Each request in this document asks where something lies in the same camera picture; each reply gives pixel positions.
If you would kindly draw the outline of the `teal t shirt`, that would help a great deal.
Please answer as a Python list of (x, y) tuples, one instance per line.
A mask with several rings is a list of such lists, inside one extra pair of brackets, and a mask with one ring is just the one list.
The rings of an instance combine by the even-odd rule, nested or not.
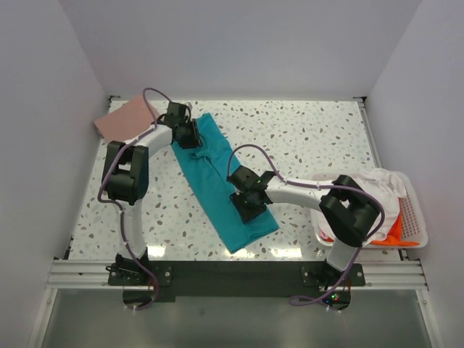
[(174, 143), (173, 152), (204, 213), (227, 250), (233, 254), (277, 231), (278, 223), (268, 210), (249, 223), (242, 222), (230, 199), (235, 188), (226, 180), (228, 163), (235, 170), (240, 162), (231, 156), (232, 148), (210, 113), (203, 114), (196, 121), (202, 146), (182, 149)]

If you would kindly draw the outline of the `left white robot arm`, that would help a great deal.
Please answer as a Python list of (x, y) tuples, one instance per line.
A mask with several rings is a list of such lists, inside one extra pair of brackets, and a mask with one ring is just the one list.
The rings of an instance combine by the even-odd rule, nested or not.
[(121, 257), (141, 259), (147, 251), (142, 228), (142, 203), (149, 188), (149, 160), (166, 146), (202, 145), (197, 121), (187, 104), (169, 102), (167, 111), (146, 130), (125, 141), (110, 141), (97, 199), (114, 204), (120, 219)]

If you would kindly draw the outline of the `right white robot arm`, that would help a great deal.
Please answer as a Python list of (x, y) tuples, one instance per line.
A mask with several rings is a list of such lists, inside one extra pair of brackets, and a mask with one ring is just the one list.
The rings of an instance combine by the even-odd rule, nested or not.
[(317, 182), (283, 178), (270, 170), (258, 175), (241, 165), (227, 182), (236, 190), (230, 198), (244, 223), (266, 212), (269, 204), (293, 204), (322, 213), (335, 236), (323, 266), (323, 277), (333, 285), (348, 277), (363, 245), (385, 221), (381, 203), (348, 175)]

